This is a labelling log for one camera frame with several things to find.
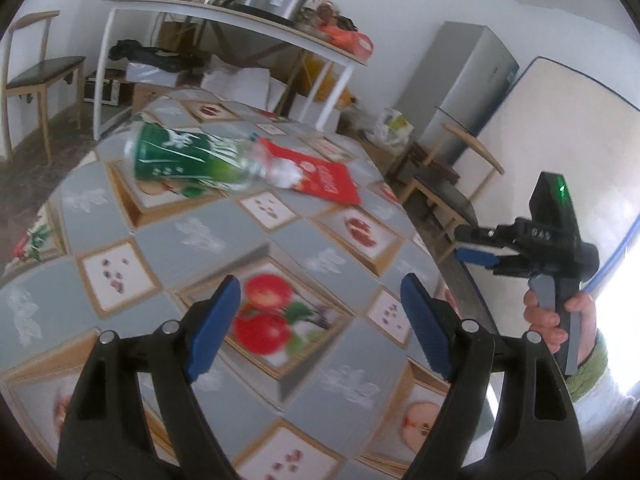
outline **red packet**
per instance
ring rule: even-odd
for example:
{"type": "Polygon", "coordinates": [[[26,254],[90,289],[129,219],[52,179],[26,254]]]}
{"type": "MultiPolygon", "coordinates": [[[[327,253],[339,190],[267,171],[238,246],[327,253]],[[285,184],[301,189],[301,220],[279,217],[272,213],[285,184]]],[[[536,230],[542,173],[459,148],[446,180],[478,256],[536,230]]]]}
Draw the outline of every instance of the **red packet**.
{"type": "Polygon", "coordinates": [[[300,184],[293,187],[296,191],[332,202],[349,205],[360,203],[358,190],[344,164],[303,155],[277,146],[267,139],[260,139],[260,142],[267,147],[271,155],[292,160],[302,170],[305,176],[300,184]]]}
{"type": "Polygon", "coordinates": [[[271,112],[268,112],[267,110],[258,110],[258,113],[262,116],[265,116],[269,119],[271,119],[272,121],[276,121],[277,123],[288,123],[289,119],[287,119],[286,117],[280,116],[280,115],[276,115],[276,114],[272,114],[271,112]]]}

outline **green sleeve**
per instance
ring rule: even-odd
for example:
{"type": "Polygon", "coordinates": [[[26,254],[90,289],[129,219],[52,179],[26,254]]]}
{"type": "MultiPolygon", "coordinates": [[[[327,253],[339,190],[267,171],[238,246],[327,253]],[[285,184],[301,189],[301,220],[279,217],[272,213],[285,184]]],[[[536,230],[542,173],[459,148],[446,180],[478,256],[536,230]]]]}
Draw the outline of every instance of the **green sleeve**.
{"type": "Polygon", "coordinates": [[[607,369],[608,363],[607,346],[602,332],[598,330],[593,351],[580,365],[578,373],[566,380],[566,387],[573,402],[576,402],[596,385],[607,369]]]}

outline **green bottle label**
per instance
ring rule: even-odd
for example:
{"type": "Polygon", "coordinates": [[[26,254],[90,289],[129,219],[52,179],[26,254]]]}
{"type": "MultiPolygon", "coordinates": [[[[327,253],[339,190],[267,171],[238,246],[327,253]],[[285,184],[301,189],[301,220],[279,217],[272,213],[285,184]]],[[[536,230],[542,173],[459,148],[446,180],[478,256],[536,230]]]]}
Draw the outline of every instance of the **green bottle label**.
{"type": "Polygon", "coordinates": [[[188,180],[194,184],[239,190],[260,174],[260,164],[246,158],[243,141],[145,124],[134,152],[138,180],[188,180]]]}

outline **white table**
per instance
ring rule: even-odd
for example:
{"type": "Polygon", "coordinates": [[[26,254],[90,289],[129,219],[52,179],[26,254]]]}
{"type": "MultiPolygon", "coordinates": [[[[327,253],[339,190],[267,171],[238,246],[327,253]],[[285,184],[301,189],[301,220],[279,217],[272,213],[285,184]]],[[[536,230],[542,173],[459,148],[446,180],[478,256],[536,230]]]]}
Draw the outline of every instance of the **white table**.
{"type": "MultiPolygon", "coordinates": [[[[280,41],[292,44],[300,47],[318,56],[323,57],[326,61],[322,67],[322,71],[311,89],[309,97],[306,101],[305,107],[303,107],[298,117],[299,121],[303,121],[306,113],[308,112],[310,104],[318,93],[318,89],[325,76],[328,74],[333,63],[344,67],[340,78],[334,86],[332,92],[329,94],[329,98],[324,104],[324,109],[316,121],[316,129],[324,129],[324,125],[334,109],[335,104],[338,102],[340,95],[347,86],[351,75],[355,68],[360,65],[365,65],[363,60],[348,54],[347,52],[340,50],[324,41],[318,40],[313,36],[304,34],[294,28],[280,25],[279,23],[270,22],[244,12],[238,12],[231,9],[223,9],[222,7],[213,7],[204,4],[196,4],[193,2],[182,2],[179,0],[105,0],[111,6],[109,17],[107,19],[106,26],[104,28],[104,35],[102,37],[102,47],[100,50],[100,59],[98,61],[98,71],[96,75],[97,81],[104,79],[104,72],[107,65],[107,56],[109,53],[111,30],[113,28],[113,22],[116,12],[118,10],[146,10],[148,12],[165,12],[169,14],[181,14],[183,16],[193,16],[194,18],[202,18],[204,20],[210,20],[212,22],[226,23],[227,25],[233,25],[235,27],[246,28],[265,36],[271,36],[280,41]]],[[[100,137],[100,125],[101,125],[101,108],[102,103],[102,85],[97,84],[95,86],[94,95],[94,138],[98,140],[100,137]]]]}

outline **tiled floor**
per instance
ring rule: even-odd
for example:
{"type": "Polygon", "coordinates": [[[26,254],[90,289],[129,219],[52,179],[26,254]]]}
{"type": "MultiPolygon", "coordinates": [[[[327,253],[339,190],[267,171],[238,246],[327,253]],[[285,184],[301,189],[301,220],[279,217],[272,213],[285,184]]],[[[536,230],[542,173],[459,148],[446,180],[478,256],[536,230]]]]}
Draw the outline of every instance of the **tiled floor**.
{"type": "MultiPolygon", "coordinates": [[[[91,117],[91,105],[85,104],[82,131],[76,129],[72,114],[51,122],[50,139],[54,157],[52,166],[47,165],[40,135],[25,140],[16,151],[11,164],[0,164],[0,269],[10,259],[13,246],[30,227],[40,206],[65,175],[95,145],[91,117]]],[[[420,193],[414,193],[406,209],[414,224],[418,226],[418,232],[430,247],[438,228],[433,221],[422,219],[425,208],[423,197],[420,193]]],[[[450,256],[440,264],[440,271],[458,301],[463,315],[474,317],[487,329],[495,330],[493,319],[482,304],[462,264],[450,256]]]]}

